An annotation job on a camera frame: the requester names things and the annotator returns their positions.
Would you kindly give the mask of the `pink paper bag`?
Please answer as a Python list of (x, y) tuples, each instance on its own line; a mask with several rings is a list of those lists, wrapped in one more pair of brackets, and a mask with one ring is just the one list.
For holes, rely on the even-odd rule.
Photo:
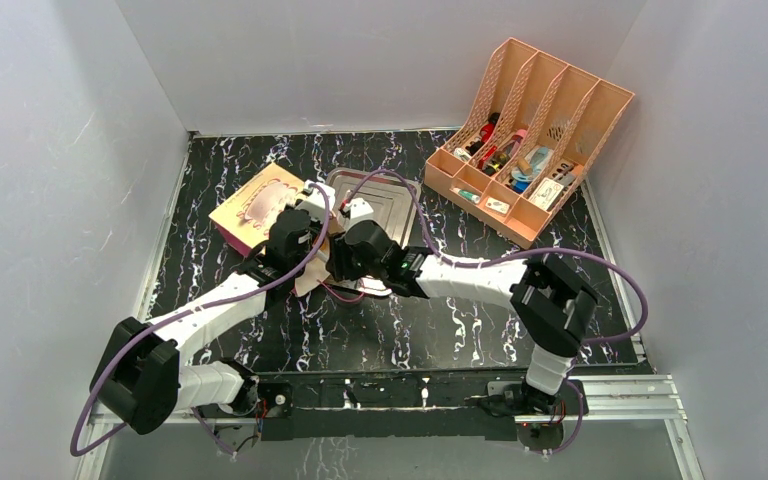
[(223, 239), (244, 256), (238, 273), (253, 283), (253, 290), (262, 290), (252, 299), (261, 300), (266, 308), (291, 294), (304, 295), (332, 277), (326, 269), (329, 237), (344, 232), (339, 212), (342, 202), (337, 194), (329, 218), (323, 223), (311, 218), (310, 251), (295, 268), (282, 272), (263, 260), (270, 227), (281, 212), (295, 209), (305, 182), (277, 165), (269, 165), (209, 214)]

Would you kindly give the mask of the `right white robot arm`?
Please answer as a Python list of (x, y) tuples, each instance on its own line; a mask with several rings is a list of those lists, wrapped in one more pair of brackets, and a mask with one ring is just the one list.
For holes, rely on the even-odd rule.
[(535, 343), (508, 413), (554, 413), (599, 300), (595, 290), (553, 254), (499, 263), (438, 256), (402, 247), (373, 220), (331, 236), (326, 269), (337, 281), (371, 277), (402, 297), (461, 298), (514, 312)]

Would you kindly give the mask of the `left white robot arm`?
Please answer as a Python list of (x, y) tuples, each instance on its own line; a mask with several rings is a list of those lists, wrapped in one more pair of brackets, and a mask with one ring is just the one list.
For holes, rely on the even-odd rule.
[(94, 374), (90, 395), (136, 433), (156, 430), (172, 413), (219, 405), (235, 416), (254, 411), (259, 379), (230, 360), (194, 365), (194, 355), (244, 320), (284, 301), (327, 236), (328, 217), (288, 209), (272, 225), (265, 250), (206, 294), (161, 317), (121, 321)]

